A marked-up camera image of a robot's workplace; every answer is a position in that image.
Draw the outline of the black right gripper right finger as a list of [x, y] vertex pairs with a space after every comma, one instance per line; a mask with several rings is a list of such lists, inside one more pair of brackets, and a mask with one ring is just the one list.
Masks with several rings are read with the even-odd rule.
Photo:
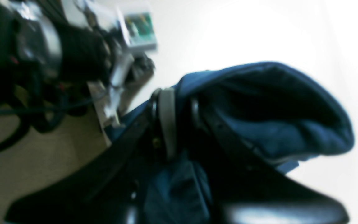
[[190, 100], [213, 224], [346, 224], [337, 200], [291, 180], [247, 147], [212, 106]]

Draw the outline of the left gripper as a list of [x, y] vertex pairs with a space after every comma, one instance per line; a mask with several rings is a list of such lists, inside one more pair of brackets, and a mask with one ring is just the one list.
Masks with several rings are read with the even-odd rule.
[[[108, 81], [110, 54], [100, 34], [70, 24], [55, 24], [61, 42], [62, 60], [58, 79], [63, 82]], [[153, 77], [154, 61], [135, 57], [126, 78], [126, 89], [142, 88]]]

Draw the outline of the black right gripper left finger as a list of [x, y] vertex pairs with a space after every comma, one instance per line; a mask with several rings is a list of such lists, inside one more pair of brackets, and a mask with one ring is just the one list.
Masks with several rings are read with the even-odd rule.
[[65, 179], [19, 200], [6, 224], [146, 224], [148, 184], [176, 154], [175, 90], [157, 89], [109, 149]]

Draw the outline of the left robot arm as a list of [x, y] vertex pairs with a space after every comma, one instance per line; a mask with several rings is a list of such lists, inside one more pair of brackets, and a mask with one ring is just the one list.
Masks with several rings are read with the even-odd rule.
[[0, 86], [80, 85], [120, 88], [128, 77], [149, 75], [146, 52], [157, 49], [146, 3], [108, 10], [74, 0], [86, 26], [71, 24], [52, 0], [0, 0]]

